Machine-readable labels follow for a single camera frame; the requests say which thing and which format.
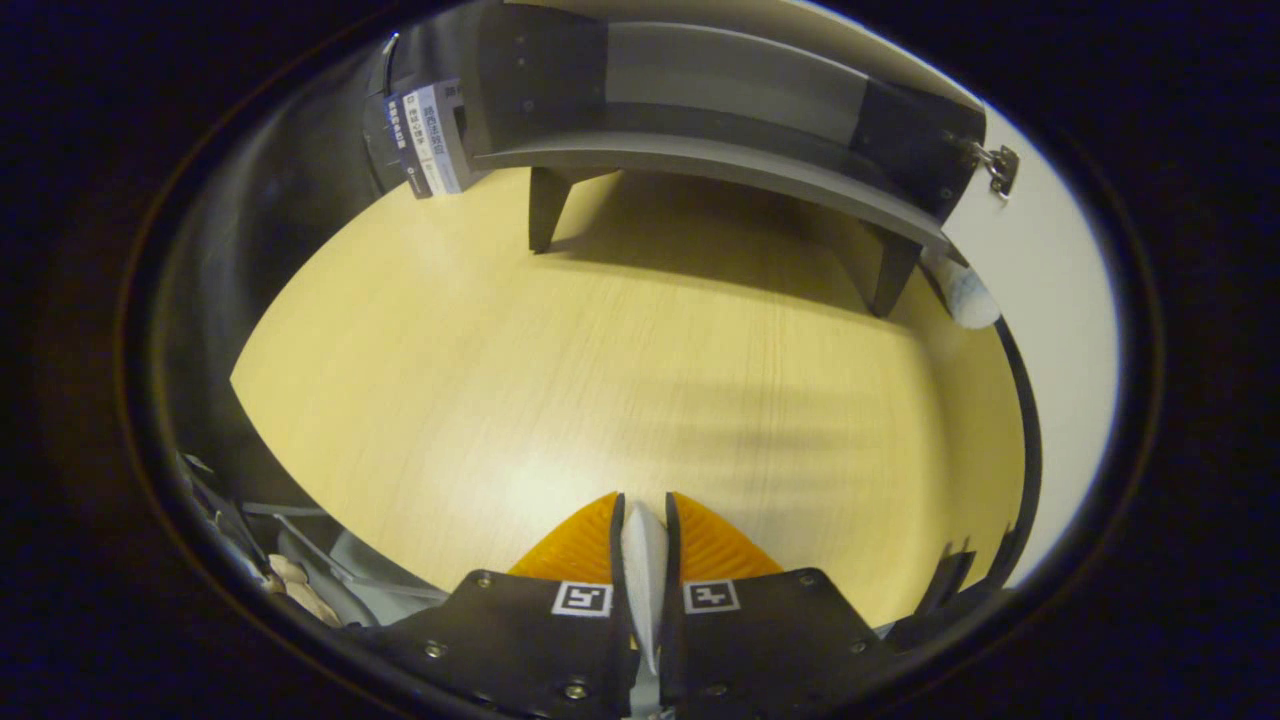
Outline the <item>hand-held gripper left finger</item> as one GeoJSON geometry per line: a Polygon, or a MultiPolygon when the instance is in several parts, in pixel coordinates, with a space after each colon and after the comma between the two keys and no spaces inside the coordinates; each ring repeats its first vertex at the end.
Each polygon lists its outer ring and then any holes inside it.
{"type": "Polygon", "coordinates": [[[596,498],[509,571],[477,569],[439,605],[353,632],[381,661],[509,719],[626,719],[641,652],[621,534],[626,498],[596,498]]]}

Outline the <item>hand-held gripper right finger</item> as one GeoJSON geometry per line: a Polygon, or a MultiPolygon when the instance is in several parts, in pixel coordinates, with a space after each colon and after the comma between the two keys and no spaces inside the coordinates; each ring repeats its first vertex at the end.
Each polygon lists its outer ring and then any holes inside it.
{"type": "Polygon", "coordinates": [[[817,568],[783,570],[731,523],[666,496],[660,705],[677,719],[823,719],[899,655],[817,568]]]}

